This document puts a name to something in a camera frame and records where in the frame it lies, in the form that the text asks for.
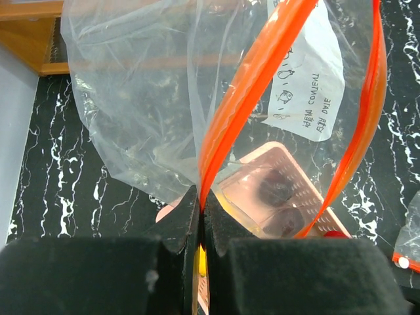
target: countertop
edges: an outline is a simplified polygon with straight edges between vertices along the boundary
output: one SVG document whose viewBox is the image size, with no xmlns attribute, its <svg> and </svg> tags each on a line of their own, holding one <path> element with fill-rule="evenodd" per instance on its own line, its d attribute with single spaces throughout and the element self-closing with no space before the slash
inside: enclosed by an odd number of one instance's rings
<svg viewBox="0 0 420 315">
<path fill-rule="evenodd" d="M 333 210 L 357 238 L 391 258 L 408 203 L 420 190 L 420 8 L 383 1 L 388 91 L 367 154 Z M 9 241 L 22 236 L 140 235 L 163 203 L 111 178 L 72 97 L 70 77 L 39 80 Z M 420 287 L 420 275 L 394 268 L 398 283 Z"/>
</svg>

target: clear plastic bag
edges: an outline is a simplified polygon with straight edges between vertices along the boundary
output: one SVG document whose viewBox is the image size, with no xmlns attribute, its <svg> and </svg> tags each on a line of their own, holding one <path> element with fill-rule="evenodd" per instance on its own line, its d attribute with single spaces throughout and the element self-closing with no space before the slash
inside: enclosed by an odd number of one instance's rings
<svg viewBox="0 0 420 315">
<path fill-rule="evenodd" d="M 248 104 L 253 111 L 237 138 L 232 133 L 233 146 L 219 154 L 215 182 L 209 177 L 224 208 L 261 237 L 293 236 L 314 218 L 358 122 L 372 2 L 312 3 L 307 19 L 283 14 L 285 25 L 304 25 L 274 57 L 283 62 Z M 302 5 L 65 0 L 62 35 L 76 104 L 110 174 L 172 204 L 191 184 L 203 188 L 214 162 L 202 163 L 207 147 L 218 150 L 218 138 L 208 136 L 236 114 L 217 115 L 219 106 L 240 97 L 249 77 L 259 82 L 252 62 L 266 61 L 266 51 L 252 47 L 279 22 L 273 11 Z M 275 223 L 284 218 L 290 224 Z"/>
<path fill-rule="evenodd" d="M 408 205 L 406 225 L 396 239 L 392 260 L 401 268 L 420 272 L 420 192 Z"/>
</svg>

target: orange zipper seal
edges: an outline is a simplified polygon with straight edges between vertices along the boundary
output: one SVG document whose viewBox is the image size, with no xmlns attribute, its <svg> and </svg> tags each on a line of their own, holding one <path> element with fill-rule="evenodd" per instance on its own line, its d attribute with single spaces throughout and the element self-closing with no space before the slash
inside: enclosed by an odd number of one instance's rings
<svg viewBox="0 0 420 315">
<path fill-rule="evenodd" d="M 317 3 L 281 1 L 243 59 L 201 145 L 201 211 L 229 150 Z"/>
<path fill-rule="evenodd" d="M 387 89 L 387 51 L 381 21 L 381 0 L 373 0 L 373 41 L 366 78 L 360 95 L 359 118 L 353 138 L 334 174 L 327 196 L 315 219 L 295 237 L 304 238 L 356 172 L 375 135 Z"/>
</svg>

